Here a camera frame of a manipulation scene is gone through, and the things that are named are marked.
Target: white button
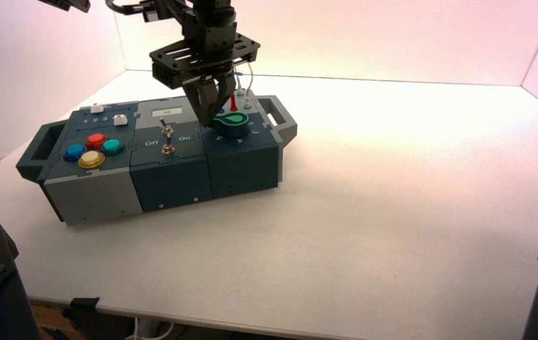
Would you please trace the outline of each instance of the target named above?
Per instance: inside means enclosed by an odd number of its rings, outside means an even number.
[[[114,121],[114,126],[127,125],[129,123],[129,119],[127,119],[126,115],[115,115],[112,119]]]
[[[94,105],[91,107],[91,113],[102,113],[103,105]]]

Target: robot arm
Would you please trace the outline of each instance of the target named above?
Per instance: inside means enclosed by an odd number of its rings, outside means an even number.
[[[89,10],[89,0],[40,0],[68,11]],[[231,0],[143,0],[106,5],[117,13],[141,13],[144,21],[174,18],[184,39],[150,53],[153,77],[171,89],[183,87],[203,126],[209,126],[235,90],[233,67],[256,60],[260,44],[236,32]]]

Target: yellow button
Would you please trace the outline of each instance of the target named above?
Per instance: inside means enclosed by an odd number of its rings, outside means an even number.
[[[93,169],[104,163],[106,156],[96,150],[85,152],[77,162],[83,169]]]

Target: white table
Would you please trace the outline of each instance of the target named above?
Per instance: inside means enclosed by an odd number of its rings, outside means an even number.
[[[538,100],[285,77],[253,89],[299,124],[278,189],[67,227],[14,169],[24,147],[2,159],[0,222],[27,293],[269,334],[520,338],[538,281]],[[126,72],[84,104],[179,94]]]

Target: control box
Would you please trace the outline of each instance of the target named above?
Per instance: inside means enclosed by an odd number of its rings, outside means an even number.
[[[277,187],[297,133],[277,97],[238,91],[213,122],[186,97],[80,108],[42,126],[16,168],[69,225]]]

